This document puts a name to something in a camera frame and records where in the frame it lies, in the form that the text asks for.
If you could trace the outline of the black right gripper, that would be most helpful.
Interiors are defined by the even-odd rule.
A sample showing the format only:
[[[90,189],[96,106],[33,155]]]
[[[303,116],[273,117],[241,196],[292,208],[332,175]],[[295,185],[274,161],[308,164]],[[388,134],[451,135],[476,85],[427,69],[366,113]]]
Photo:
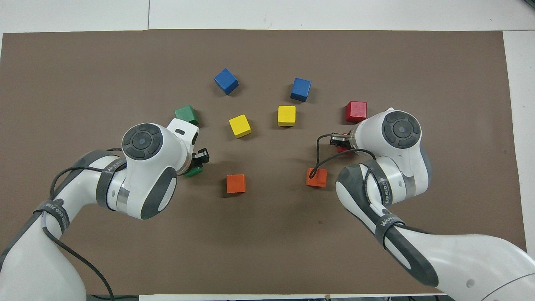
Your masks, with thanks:
[[[355,149],[355,131],[350,130],[348,135],[331,133],[330,134],[330,145],[347,145],[348,149]]]

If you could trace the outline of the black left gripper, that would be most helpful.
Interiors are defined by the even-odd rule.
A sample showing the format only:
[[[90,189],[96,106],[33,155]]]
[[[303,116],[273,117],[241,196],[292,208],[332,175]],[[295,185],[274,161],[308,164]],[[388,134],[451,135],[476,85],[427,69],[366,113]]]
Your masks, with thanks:
[[[208,163],[210,160],[209,152],[207,148],[199,149],[197,153],[193,153],[191,156],[191,161],[185,169],[185,172],[189,172],[191,169],[198,166],[198,164],[203,165]]]

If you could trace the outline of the orange wooden block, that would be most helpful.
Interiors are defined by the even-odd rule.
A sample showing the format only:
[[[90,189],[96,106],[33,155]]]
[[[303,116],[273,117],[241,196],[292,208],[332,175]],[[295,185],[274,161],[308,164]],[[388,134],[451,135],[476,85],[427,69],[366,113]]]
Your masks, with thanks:
[[[318,169],[311,178],[310,175],[313,171],[313,168],[308,168],[306,171],[306,185],[312,187],[326,187],[328,171],[326,169]]]
[[[231,174],[226,176],[227,193],[244,193],[246,192],[245,174]]]

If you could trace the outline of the yellow wooden block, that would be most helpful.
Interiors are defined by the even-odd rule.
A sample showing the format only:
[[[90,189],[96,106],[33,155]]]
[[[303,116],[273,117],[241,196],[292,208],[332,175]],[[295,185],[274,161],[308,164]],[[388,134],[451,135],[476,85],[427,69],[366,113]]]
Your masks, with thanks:
[[[297,110],[294,105],[279,105],[277,124],[281,127],[292,127],[296,124]]]
[[[252,133],[252,128],[245,114],[230,119],[229,125],[235,138],[241,138]]]

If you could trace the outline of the blue wooden block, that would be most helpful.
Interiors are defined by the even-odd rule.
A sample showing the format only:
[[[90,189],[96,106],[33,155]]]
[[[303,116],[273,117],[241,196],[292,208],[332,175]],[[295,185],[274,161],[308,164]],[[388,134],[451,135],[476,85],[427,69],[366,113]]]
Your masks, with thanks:
[[[219,74],[214,77],[214,82],[216,82],[216,85],[225,93],[225,95],[231,94],[239,87],[237,78],[227,68],[221,70]]]
[[[300,102],[306,102],[309,97],[312,81],[296,77],[294,79],[290,98]]]

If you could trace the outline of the brown table mat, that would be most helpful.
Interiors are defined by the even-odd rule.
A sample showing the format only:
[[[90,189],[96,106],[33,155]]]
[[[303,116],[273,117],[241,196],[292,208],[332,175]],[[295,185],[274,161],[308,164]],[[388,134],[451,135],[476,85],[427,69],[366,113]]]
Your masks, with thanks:
[[[239,82],[229,95],[214,82],[225,68]],[[312,81],[306,102],[290,98],[296,77]],[[191,105],[204,171],[180,177],[151,219],[90,204],[62,238],[114,293],[429,293],[336,196],[341,169],[367,156],[336,158],[326,187],[306,185],[317,137],[350,129],[349,101],[422,126],[433,175],[392,206],[405,223],[527,248],[501,32],[150,30],[3,36],[0,253],[57,173]],[[296,106],[294,126],[278,126],[279,105]],[[235,138],[242,114],[252,133]],[[231,174],[246,192],[226,192]]]

